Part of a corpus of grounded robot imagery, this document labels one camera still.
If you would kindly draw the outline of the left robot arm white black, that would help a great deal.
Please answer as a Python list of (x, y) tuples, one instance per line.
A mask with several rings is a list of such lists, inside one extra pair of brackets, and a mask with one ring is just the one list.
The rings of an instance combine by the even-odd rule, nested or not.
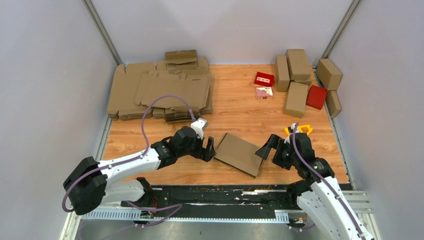
[(65, 196), (62, 208), (65, 212), (85, 215), (98, 206), (110, 202), (131, 201), (149, 206), (153, 193), (135, 180), (135, 186), (120, 186), (123, 179), (138, 173), (154, 171), (171, 166), (184, 156), (209, 162), (215, 155), (215, 139), (204, 138), (188, 126), (152, 143), (149, 148), (124, 157), (96, 161), (92, 156), (80, 161), (63, 182)]

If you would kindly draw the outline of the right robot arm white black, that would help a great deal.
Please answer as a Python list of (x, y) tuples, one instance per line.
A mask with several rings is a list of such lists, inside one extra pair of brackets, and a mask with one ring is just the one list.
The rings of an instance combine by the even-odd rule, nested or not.
[(255, 155), (262, 159), (274, 149), (272, 163), (286, 170), (294, 167), (301, 177), (286, 190), (286, 204), (303, 210), (329, 240), (372, 240), (346, 200), (328, 162), (317, 157), (306, 133), (293, 132), (283, 139), (272, 134)]

